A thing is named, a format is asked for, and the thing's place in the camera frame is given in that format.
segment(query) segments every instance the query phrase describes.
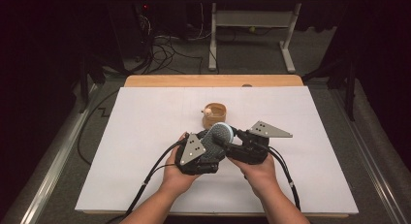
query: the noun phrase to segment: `white paper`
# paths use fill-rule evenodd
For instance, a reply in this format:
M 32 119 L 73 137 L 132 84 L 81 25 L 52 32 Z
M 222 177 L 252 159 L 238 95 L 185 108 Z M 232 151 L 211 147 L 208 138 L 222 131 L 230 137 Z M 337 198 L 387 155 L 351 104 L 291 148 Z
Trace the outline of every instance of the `white paper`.
M 201 110 L 227 108 L 226 122 L 246 130 L 262 120 L 293 134 L 270 139 L 285 159 L 304 213 L 357 213 L 358 209 L 307 87 L 124 87 L 81 190 L 76 210 L 124 211 L 162 153 L 183 132 L 203 130 Z M 280 186 L 294 198 L 280 165 Z M 159 187 L 159 170 L 138 204 Z M 248 182 L 229 160 L 202 175 L 172 207 L 183 213 L 264 212 Z

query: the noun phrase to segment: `metal gripper plate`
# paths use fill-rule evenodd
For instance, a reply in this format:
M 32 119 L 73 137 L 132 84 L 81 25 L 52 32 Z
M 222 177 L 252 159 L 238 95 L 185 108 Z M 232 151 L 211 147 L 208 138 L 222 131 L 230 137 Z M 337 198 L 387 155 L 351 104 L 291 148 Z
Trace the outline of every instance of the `metal gripper plate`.
M 257 121 L 257 123 L 255 123 L 249 131 L 252 134 L 266 138 L 293 138 L 292 134 L 269 125 L 261 120 Z
M 195 134 L 190 134 L 188 136 L 187 145 L 185 146 L 184 152 L 182 153 L 180 164 L 187 164 L 200 155 L 204 154 L 205 152 L 206 149 L 200 143 L 200 140 L 197 138 L 197 136 Z

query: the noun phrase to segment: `hand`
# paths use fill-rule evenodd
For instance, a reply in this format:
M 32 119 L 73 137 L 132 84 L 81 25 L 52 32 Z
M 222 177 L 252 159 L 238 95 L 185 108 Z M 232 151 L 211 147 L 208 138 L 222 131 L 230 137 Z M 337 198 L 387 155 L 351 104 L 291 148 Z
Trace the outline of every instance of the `hand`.
M 268 155 L 262 164 L 257 165 L 242 163 L 233 158 L 229 160 L 241 169 L 257 197 L 262 198 L 267 193 L 280 189 L 275 175 L 274 159 L 271 155 Z
M 179 146 L 172 150 L 170 157 L 167 159 L 166 164 L 174 164 L 175 155 Z M 178 197 L 179 195 L 186 192 L 191 184 L 200 175 L 189 176 L 183 174 L 177 166 L 167 166 L 164 170 L 163 182 L 160 185 L 159 190 L 170 193 L 171 195 Z

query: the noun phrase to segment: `cable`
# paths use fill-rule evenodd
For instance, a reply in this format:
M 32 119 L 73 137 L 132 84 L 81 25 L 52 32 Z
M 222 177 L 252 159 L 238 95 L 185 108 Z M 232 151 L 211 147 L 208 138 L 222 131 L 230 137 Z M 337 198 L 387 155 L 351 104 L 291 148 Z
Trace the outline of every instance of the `cable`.
M 202 28 L 200 29 L 199 36 L 196 39 L 201 38 L 202 33 L 203 33 L 203 28 L 204 28 L 204 25 L 205 25 L 205 15 L 204 15 L 204 11 L 203 11 L 203 3 L 200 3 L 200 8 L 201 8 L 201 11 L 202 11 Z
M 204 36 L 201 37 L 201 38 L 191 38 L 191 39 L 187 39 L 187 40 L 188 40 L 188 41 L 197 41 L 197 40 L 206 39 L 206 38 L 208 38 L 209 36 L 211 36 L 211 32 L 207 33 L 206 35 L 204 35 Z
M 193 59 L 200 59 L 200 63 L 199 63 L 199 72 L 201 70 L 202 64 L 203 64 L 203 58 L 200 56 L 189 56 L 189 55 L 185 55 L 181 52 L 178 52 L 174 47 L 173 47 L 173 41 L 172 41 L 172 36 L 156 36 L 154 37 L 155 40 L 161 40 L 164 39 L 166 40 L 164 43 L 157 43 L 157 44 L 153 44 L 154 48 L 159 48 L 160 50 L 153 52 L 154 55 L 154 59 L 153 61 L 156 62 L 157 64 L 159 64 L 155 69 L 147 69 L 146 71 L 144 71 L 145 74 L 152 74 L 156 71 L 162 70 L 164 68 L 167 68 L 169 70 L 178 72 L 180 74 L 185 74 L 183 72 L 180 72 L 176 69 L 173 69 L 171 67 L 169 67 L 169 65 L 171 65 L 173 63 L 173 59 L 175 55 L 179 55 L 179 56 L 183 56 L 183 57 L 187 57 L 187 58 L 193 58 Z M 157 55 L 158 53 L 164 53 L 165 57 L 163 58 L 155 58 L 155 55 Z
M 156 168 L 156 169 L 152 172 L 151 175 L 154 175 L 158 170 L 160 170 L 160 169 L 162 169 L 162 168 L 165 168 L 165 167 L 169 167 L 169 166 L 175 166 L 175 164 L 166 164 L 166 165 L 160 166 L 160 167 Z M 119 219 L 119 218 L 125 218 L 126 216 L 127 216 L 126 214 L 118 215 L 118 216 L 110 219 L 109 221 L 107 221 L 106 224 L 111 224 L 113 221 L 115 221 L 115 220 L 117 220 L 117 219 Z
M 112 96 L 113 94 L 117 93 L 119 91 L 119 89 L 115 90 L 114 92 L 110 93 L 106 98 L 104 98 L 99 104 L 96 105 L 96 107 L 90 112 L 90 114 L 87 116 L 87 118 L 85 119 L 84 123 L 81 126 L 81 129 L 79 130 L 79 138 L 78 138 L 78 142 L 77 142 L 77 151 L 79 154 L 79 157 L 82 161 L 84 161 L 84 163 L 88 164 L 89 166 L 91 166 L 91 162 L 88 161 L 87 159 L 85 159 L 85 157 L 82 155 L 81 150 L 80 150 L 80 145 L 79 142 L 81 141 L 81 136 L 82 133 L 84 132 L 85 126 L 88 123 L 88 120 L 90 119 L 91 115 L 98 109 L 100 108 L 100 106 L 107 101 L 110 96 Z
M 180 71 L 178 71 L 178 70 L 176 70 L 176 69 L 174 69 L 174 68 L 168 67 L 168 66 L 166 66 L 165 68 L 167 68 L 167 69 L 169 69 L 169 70 L 171 70 L 171 71 L 177 72 L 177 73 L 179 73 L 179 74 L 182 74 L 182 75 L 187 75 L 187 74 L 184 73 L 184 72 L 180 72 Z
M 283 157 L 278 153 L 278 151 L 276 151 L 276 150 L 274 150 L 274 151 L 269 150 L 269 153 L 270 153 L 272 156 L 274 156 L 274 158 L 280 163 L 280 165 L 281 165 L 281 167 L 282 167 L 282 169 L 283 169 L 283 171 L 284 171 L 285 177 L 287 177 L 288 184 L 289 184 L 290 187 L 291 187 L 291 191 L 293 192 L 293 197 L 294 197 L 294 202 L 295 202 L 295 204 L 296 204 L 296 207 L 297 207 L 299 210 L 301 210 L 299 194 L 297 193 L 296 185 L 294 184 L 293 180 L 291 179 L 290 172 L 288 171 L 287 164 L 285 163 Z
M 215 69 L 216 69 L 216 71 L 217 71 L 217 75 L 220 75 L 220 68 L 218 67 L 217 58 L 215 58 L 214 53 L 212 53 L 211 49 L 209 49 L 208 51 L 209 51 L 209 53 L 211 54 L 211 56 L 212 56 L 212 57 L 214 58 L 214 60 L 215 60 Z
M 151 67 L 152 62 L 154 61 L 154 54 L 153 54 L 153 45 L 151 44 L 151 47 L 148 49 L 148 54 L 151 57 L 151 61 L 149 63 L 149 65 L 147 65 L 144 70 L 142 71 L 142 75 L 146 75 L 149 68 Z
M 142 183 L 142 186 L 140 187 L 139 192 L 136 195 L 136 198 L 133 200 L 133 202 L 131 203 L 131 205 L 129 206 L 129 208 L 127 209 L 126 213 L 124 214 L 124 217 L 128 216 L 132 211 L 134 206 L 136 205 L 137 201 L 140 199 L 140 197 L 142 196 L 142 192 L 144 191 L 145 187 L 147 186 L 147 184 L 150 182 L 151 177 L 153 176 L 153 174 L 158 170 L 157 166 L 158 164 L 163 160 L 163 158 L 169 153 L 169 151 L 171 151 L 173 148 L 175 148 L 176 146 L 185 143 L 185 141 L 187 141 L 186 139 L 180 140 L 175 142 L 175 144 L 172 144 L 168 149 L 166 149 L 166 151 L 164 151 L 164 153 L 160 156 L 160 158 L 157 160 L 157 162 L 154 164 L 154 166 L 152 167 L 152 169 L 150 170 L 150 172 L 148 173 L 147 177 L 145 178 L 144 182 Z
M 150 20 L 148 20 L 148 18 L 143 16 L 143 15 L 140 15 L 140 17 L 142 17 L 145 20 L 145 22 L 148 24 L 148 26 L 147 26 L 147 36 L 149 36 L 150 32 L 152 30 Z

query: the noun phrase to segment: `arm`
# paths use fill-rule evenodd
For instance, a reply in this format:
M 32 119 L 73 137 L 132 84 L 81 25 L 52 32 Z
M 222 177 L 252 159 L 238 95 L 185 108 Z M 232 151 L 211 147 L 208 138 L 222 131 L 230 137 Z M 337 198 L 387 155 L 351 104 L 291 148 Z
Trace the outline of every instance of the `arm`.
M 173 164 L 177 147 L 173 149 L 166 164 Z M 199 176 L 184 175 L 176 166 L 168 166 L 164 170 L 163 182 L 160 188 L 151 197 L 145 200 L 121 224 L 160 224 L 166 220 L 174 201 Z
M 281 191 L 275 175 L 274 159 L 270 155 L 259 165 L 248 165 L 231 158 L 230 160 L 247 178 L 254 194 L 260 199 L 270 224 L 309 223 Z

